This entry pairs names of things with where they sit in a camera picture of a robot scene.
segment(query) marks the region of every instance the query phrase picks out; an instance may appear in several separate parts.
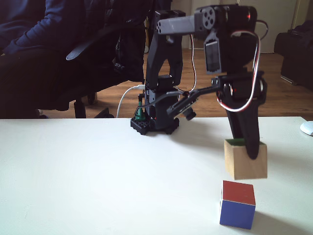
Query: wooden cube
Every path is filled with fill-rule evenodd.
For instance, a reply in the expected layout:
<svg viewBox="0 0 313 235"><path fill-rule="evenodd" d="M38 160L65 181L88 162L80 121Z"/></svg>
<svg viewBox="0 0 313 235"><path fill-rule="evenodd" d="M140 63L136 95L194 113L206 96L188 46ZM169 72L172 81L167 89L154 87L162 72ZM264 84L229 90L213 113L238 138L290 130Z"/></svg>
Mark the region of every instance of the wooden cube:
<svg viewBox="0 0 313 235"><path fill-rule="evenodd" d="M251 229L255 213L253 185L223 181L220 224Z"/></svg>
<svg viewBox="0 0 313 235"><path fill-rule="evenodd" d="M268 177L268 150L260 142L259 155L252 160L246 151L244 139L225 140L225 167L234 180Z"/></svg>

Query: black cable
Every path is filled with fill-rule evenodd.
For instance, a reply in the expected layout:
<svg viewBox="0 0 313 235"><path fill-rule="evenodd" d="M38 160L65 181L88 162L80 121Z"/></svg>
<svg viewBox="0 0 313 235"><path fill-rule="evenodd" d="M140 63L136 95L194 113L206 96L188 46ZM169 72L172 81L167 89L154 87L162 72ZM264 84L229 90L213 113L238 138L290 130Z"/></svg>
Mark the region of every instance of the black cable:
<svg viewBox="0 0 313 235"><path fill-rule="evenodd" d="M257 20L256 21L257 23L260 23L260 24L264 24L266 26L266 33L264 34L264 36L261 38L264 39L266 37L266 35L268 34L268 23L266 23L265 21L262 21L262 20Z"/></svg>
<svg viewBox="0 0 313 235"><path fill-rule="evenodd" d="M140 105L136 108L136 111L134 113L134 116L136 115L136 113L138 112L138 109L140 108L148 108L149 106L152 106L158 102L160 102L161 100L167 98L167 97L170 97L170 96L176 96L176 95L180 95L180 94L183 94L183 92L180 92L180 91L176 91L176 92L167 92L163 95L161 95L158 99L156 99L155 101L153 101L152 103L150 104L146 104L146 105Z"/></svg>

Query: wooden block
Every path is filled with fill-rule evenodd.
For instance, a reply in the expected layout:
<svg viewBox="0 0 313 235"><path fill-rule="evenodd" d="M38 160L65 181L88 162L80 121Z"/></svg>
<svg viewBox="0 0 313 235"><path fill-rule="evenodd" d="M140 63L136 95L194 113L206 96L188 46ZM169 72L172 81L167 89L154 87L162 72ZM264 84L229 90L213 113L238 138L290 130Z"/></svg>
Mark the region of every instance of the wooden block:
<svg viewBox="0 0 313 235"><path fill-rule="evenodd" d="M262 179L268 177L268 149L260 142L259 155L252 160L247 152L244 139L224 141L225 168L234 180Z"/></svg>

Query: colored cube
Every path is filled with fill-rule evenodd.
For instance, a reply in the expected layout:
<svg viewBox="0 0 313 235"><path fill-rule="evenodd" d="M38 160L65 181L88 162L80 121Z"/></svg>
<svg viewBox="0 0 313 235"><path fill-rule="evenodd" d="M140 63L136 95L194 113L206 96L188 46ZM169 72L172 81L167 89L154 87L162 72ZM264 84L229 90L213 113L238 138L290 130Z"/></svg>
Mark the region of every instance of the colored cube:
<svg viewBox="0 0 313 235"><path fill-rule="evenodd" d="M251 229L255 212L253 185L223 181L220 224Z"/></svg>

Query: black sofa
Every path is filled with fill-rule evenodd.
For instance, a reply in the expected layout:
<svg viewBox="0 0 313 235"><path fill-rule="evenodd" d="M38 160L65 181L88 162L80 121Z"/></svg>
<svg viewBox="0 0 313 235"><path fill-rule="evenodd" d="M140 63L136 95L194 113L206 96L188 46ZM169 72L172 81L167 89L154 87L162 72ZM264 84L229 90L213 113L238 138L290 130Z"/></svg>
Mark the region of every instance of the black sofa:
<svg viewBox="0 0 313 235"><path fill-rule="evenodd" d="M313 91L313 21L278 34L274 52L284 57L282 78Z"/></svg>

